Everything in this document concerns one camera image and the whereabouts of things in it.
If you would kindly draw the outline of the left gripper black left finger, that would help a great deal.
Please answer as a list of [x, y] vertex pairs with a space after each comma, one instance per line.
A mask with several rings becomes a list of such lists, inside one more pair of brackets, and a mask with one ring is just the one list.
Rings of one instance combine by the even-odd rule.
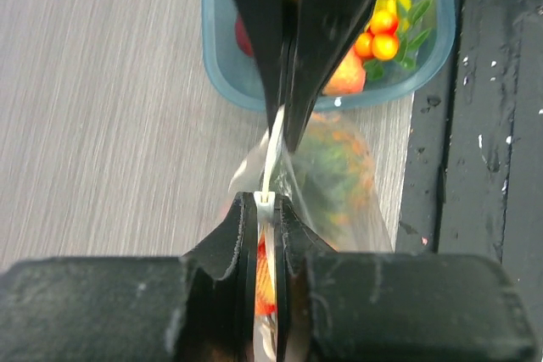
[[256, 206], [170, 257], [33, 259], [1, 275], [4, 361], [251, 361]]

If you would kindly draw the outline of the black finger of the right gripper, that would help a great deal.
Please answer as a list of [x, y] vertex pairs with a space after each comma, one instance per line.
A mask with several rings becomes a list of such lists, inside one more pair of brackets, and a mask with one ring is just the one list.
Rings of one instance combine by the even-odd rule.
[[266, 118], [272, 128], [284, 102], [288, 80], [287, 0], [234, 0], [247, 32], [264, 88]]

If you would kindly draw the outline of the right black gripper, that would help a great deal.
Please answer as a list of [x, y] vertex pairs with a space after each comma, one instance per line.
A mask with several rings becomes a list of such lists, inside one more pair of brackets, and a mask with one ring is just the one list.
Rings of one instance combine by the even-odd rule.
[[375, 0], [298, 0], [286, 65], [283, 138], [294, 152], [319, 93], [367, 22]]

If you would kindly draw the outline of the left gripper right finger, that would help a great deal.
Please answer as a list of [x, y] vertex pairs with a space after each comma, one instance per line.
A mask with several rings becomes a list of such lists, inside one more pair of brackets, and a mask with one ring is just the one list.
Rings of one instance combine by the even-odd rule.
[[340, 253], [278, 196], [280, 361], [534, 361], [537, 336], [501, 265], [477, 255]]

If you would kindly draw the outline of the red cherry bunch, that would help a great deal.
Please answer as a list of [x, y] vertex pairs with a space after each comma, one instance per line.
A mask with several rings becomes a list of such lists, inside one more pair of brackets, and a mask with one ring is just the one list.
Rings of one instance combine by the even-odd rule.
[[262, 235], [257, 248], [257, 263], [255, 273], [255, 316], [272, 315], [276, 311], [276, 294], [268, 268], [265, 236]]

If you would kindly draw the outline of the clear zip top bag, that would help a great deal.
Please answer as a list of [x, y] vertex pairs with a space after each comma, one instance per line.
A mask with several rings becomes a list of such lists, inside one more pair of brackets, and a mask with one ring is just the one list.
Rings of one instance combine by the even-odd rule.
[[[234, 173], [228, 198], [237, 192], [261, 191], [268, 133], [249, 151]], [[277, 150], [270, 171], [271, 192], [294, 205], [294, 212], [331, 248], [340, 252], [394, 251], [379, 207], [375, 165], [370, 148], [355, 124], [339, 113], [313, 114], [295, 153]], [[259, 231], [256, 260], [254, 357], [276, 361], [277, 305], [270, 232]]]

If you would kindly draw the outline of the orange toy pineapple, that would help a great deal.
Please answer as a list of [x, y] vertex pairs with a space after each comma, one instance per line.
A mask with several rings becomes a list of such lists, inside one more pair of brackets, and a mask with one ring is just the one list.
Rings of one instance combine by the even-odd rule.
[[336, 250], [369, 250], [375, 166], [358, 127], [338, 114], [313, 114], [289, 159], [292, 200], [304, 222]]

